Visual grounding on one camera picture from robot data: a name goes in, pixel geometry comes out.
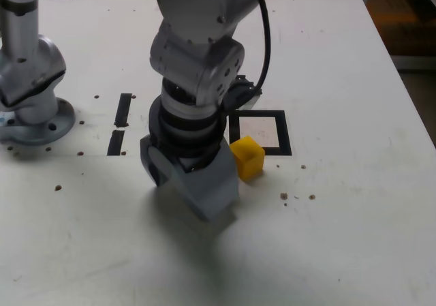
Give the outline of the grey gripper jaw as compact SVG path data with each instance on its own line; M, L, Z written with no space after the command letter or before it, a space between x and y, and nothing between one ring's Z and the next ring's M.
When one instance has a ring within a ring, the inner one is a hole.
M201 220L212 220L239 196L236 161L225 139L202 157L173 157L150 146L149 165L157 185L168 183Z
M140 140L140 159L144 169L157 187L161 187L170 178L170 160L158 148L154 134L149 134Z

